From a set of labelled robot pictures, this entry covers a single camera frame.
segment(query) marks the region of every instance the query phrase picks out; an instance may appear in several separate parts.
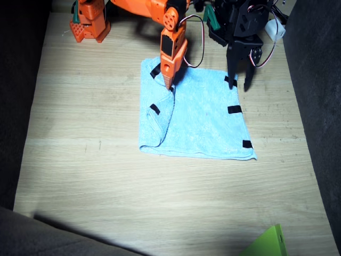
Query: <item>red and white wire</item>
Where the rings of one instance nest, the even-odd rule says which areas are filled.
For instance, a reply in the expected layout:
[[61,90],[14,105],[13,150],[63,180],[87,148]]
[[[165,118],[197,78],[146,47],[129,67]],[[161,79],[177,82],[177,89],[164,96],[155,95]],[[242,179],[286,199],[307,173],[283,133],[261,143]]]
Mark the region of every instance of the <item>red and white wire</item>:
[[276,32],[276,36],[275,36],[275,41],[274,41],[274,43],[273,43],[273,47],[272,47],[272,50],[271,50],[269,56],[268,56],[268,57],[266,58],[266,60],[265,60],[262,64],[260,64],[259,66],[256,66],[255,63],[254,63],[254,61],[253,61],[253,59],[252,59],[252,49],[251,49],[250,54],[249,54],[249,59],[250,59],[250,61],[251,61],[252,66],[254,66],[254,67],[256,67],[256,68],[262,68],[262,67],[264,67],[265,64],[271,59],[271,56],[272,56],[272,54],[273,54],[273,52],[274,52],[274,50],[275,50],[275,46],[276,46],[276,42],[277,42],[277,34],[278,34],[278,19],[277,19],[276,15],[274,14],[274,12],[273,12],[272,10],[271,10],[271,12],[272,12],[273,16],[275,17],[276,25],[277,25],[277,32]]
[[201,18],[200,16],[198,16],[198,15],[196,15],[196,14],[191,14],[191,15],[189,15],[189,16],[183,18],[183,19],[179,22],[179,26],[180,26],[181,23],[183,23],[185,20],[188,20],[188,19],[190,19],[190,18],[192,18],[192,17],[197,17],[197,18],[199,18],[200,21],[201,21],[202,57],[201,57],[200,63],[199,63],[198,65],[196,65],[196,66],[193,66],[192,64],[189,64],[188,61],[187,61],[186,58],[185,58],[185,55],[183,56],[183,60],[186,62],[186,64],[187,64],[189,67],[191,67],[191,68],[197,68],[197,67],[200,66],[200,64],[202,63],[202,60],[203,60],[203,58],[204,58],[204,51],[205,51],[205,29],[204,29],[204,22],[203,22],[203,20],[202,20],[202,18]]

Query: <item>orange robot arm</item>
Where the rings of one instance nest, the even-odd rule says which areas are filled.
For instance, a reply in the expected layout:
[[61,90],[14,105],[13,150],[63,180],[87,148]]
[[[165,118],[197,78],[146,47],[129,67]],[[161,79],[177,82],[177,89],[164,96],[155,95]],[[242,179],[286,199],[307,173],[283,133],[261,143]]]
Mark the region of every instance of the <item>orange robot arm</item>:
[[79,20],[70,20],[70,29],[77,42],[84,38],[95,38],[102,43],[110,31],[110,22],[105,20],[104,0],[76,0],[75,12]]
[[161,32],[161,72],[167,89],[172,86],[187,50],[185,17],[190,0],[111,0],[128,12],[150,17],[165,26]]

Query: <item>dark gray wall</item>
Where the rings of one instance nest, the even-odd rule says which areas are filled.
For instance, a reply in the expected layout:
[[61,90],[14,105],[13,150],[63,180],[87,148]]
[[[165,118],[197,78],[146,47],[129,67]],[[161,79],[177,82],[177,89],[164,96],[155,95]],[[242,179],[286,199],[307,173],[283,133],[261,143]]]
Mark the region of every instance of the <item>dark gray wall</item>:
[[284,45],[324,208],[341,251],[341,1],[298,0]]
[[13,209],[49,0],[4,1],[0,15],[0,206]]

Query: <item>wooden table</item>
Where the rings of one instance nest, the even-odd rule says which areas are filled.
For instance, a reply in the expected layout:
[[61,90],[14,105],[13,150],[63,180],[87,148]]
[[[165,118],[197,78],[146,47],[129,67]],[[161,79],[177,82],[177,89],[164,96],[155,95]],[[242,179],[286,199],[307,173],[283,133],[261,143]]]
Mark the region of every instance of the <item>wooden table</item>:
[[[70,18],[48,22],[15,211],[155,256],[238,255],[276,223],[289,255],[338,255],[282,40],[247,93],[239,74],[258,160],[166,157],[138,148],[140,64],[159,54],[161,28],[130,18],[77,44]],[[200,33],[188,22],[194,63]],[[226,70],[226,48],[205,42],[201,68]]]

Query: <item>black tape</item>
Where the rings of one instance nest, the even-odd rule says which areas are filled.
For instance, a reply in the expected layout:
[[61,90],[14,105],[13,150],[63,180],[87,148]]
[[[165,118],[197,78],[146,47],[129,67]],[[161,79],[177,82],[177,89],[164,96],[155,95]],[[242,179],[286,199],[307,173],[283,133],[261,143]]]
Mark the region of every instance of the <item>black tape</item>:
[[150,105],[150,108],[154,110],[157,115],[160,114],[160,109],[155,104]]
[[161,72],[161,63],[159,63],[159,65],[157,65],[150,73],[151,77],[154,79],[158,74],[160,74]]
[[243,140],[243,148],[253,148],[251,141],[249,140]]
[[241,107],[239,105],[236,106],[228,106],[229,114],[241,113]]
[[[225,82],[229,82],[228,76],[225,76]],[[233,80],[233,86],[237,87],[237,80]]]

